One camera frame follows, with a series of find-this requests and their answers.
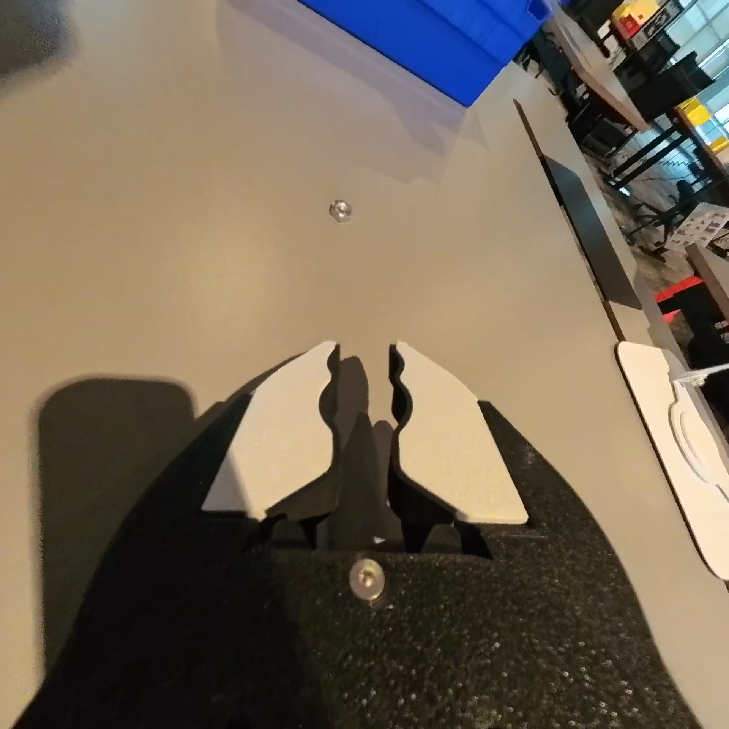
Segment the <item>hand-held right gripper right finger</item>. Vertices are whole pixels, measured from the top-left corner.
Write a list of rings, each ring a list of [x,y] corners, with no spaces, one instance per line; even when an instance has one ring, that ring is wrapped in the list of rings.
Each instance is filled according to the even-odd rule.
[[[404,341],[390,346],[388,374],[393,511],[428,525],[525,525],[527,509],[477,396]]]

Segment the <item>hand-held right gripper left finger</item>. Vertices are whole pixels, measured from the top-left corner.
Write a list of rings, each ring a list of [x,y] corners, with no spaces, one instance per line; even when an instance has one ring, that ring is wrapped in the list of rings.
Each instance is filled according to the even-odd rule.
[[[330,397],[339,361],[340,346],[324,341],[260,382],[203,501],[205,513],[307,519],[333,511]]]

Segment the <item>white base document stand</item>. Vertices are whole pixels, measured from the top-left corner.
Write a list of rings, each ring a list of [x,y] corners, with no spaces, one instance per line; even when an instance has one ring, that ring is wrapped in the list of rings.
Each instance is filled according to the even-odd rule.
[[[728,581],[727,447],[700,388],[727,364],[690,370],[668,350],[622,341],[616,357],[697,551]]]

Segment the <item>black desk inset panel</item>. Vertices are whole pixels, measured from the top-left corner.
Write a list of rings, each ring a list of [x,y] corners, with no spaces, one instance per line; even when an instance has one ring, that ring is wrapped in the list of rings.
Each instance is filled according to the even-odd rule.
[[[641,311],[642,304],[582,179],[550,157],[542,156],[541,160],[552,191],[566,213],[603,299]]]

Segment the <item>small orange object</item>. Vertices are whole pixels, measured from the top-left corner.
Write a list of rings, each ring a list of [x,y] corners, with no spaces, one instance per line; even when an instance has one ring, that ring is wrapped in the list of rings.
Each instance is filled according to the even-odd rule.
[[[705,281],[699,276],[684,278],[653,295],[666,323],[671,323],[679,313],[702,304],[706,296]]]

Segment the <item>long wooden desk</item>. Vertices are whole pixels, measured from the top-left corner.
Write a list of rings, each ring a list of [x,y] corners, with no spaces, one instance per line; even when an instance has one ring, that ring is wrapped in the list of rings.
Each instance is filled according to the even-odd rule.
[[[638,132],[649,130],[650,124],[636,108],[598,45],[561,6],[555,7],[551,18],[543,24],[542,30],[553,35],[555,44],[569,59],[576,75],[607,109],[634,130]]]

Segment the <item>yellow storage bin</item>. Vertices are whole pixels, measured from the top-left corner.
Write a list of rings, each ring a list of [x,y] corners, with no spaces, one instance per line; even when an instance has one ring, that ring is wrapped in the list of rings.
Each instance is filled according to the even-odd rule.
[[[697,97],[683,102],[676,108],[676,111],[688,125],[694,128],[699,128],[713,118],[712,113]]]
[[[630,39],[660,10],[661,1],[623,1],[612,12],[610,23],[622,39]]]

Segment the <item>large blue plastic bin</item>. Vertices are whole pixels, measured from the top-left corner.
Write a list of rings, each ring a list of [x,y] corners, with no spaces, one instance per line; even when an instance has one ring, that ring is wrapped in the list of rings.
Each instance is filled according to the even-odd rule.
[[[545,1],[302,1],[339,29],[470,107],[554,15]]]

